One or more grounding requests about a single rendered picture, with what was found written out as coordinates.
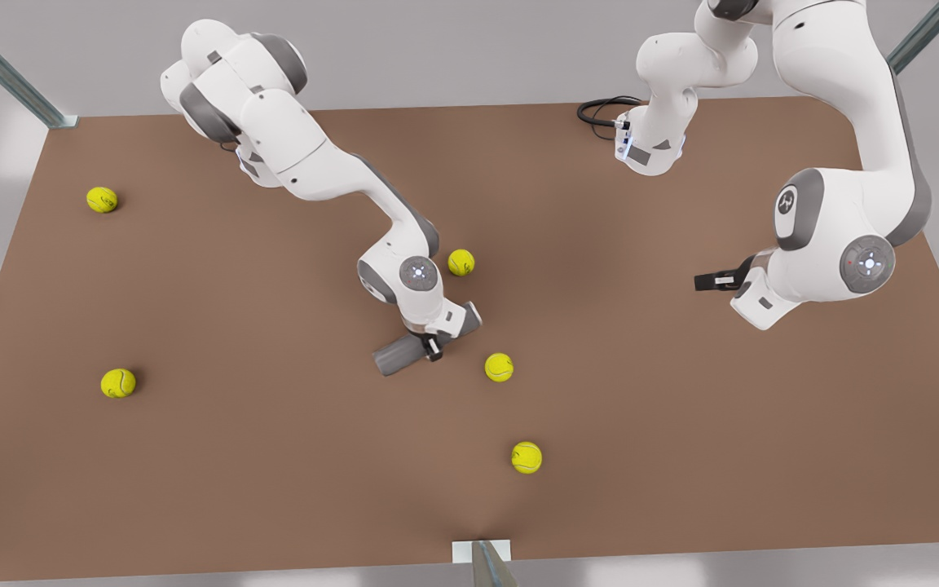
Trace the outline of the grey tennis ball tube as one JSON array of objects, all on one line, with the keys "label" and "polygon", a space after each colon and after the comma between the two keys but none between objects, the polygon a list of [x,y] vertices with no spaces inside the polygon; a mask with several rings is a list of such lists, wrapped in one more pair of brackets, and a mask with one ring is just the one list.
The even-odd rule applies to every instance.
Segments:
[{"label": "grey tennis ball tube", "polygon": [[456,305],[446,300],[441,306],[440,315],[435,320],[424,327],[410,329],[403,337],[377,350],[373,353],[373,360],[384,376],[395,374],[421,358],[425,358],[421,341],[423,333],[446,332],[447,345],[443,349],[446,350],[456,338],[465,337],[466,334],[477,330],[481,323],[481,316],[472,302]]}]

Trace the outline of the silver frame post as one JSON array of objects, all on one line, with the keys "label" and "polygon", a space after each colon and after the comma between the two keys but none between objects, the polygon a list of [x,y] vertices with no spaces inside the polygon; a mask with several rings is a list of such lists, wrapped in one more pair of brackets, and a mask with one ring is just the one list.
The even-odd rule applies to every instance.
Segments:
[{"label": "silver frame post", "polygon": [[510,540],[454,541],[452,558],[472,565],[473,587],[519,587],[508,567]]},{"label": "silver frame post", "polygon": [[0,55],[0,86],[14,96],[20,104],[44,123],[49,130],[74,129],[78,123],[78,116],[64,115],[55,105],[50,103],[42,93],[23,75],[19,74],[7,60]]},{"label": "silver frame post", "polygon": [[896,75],[901,74],[937,36],[939,36],[939,0],[889,53],[887,62],[890,69]]}]

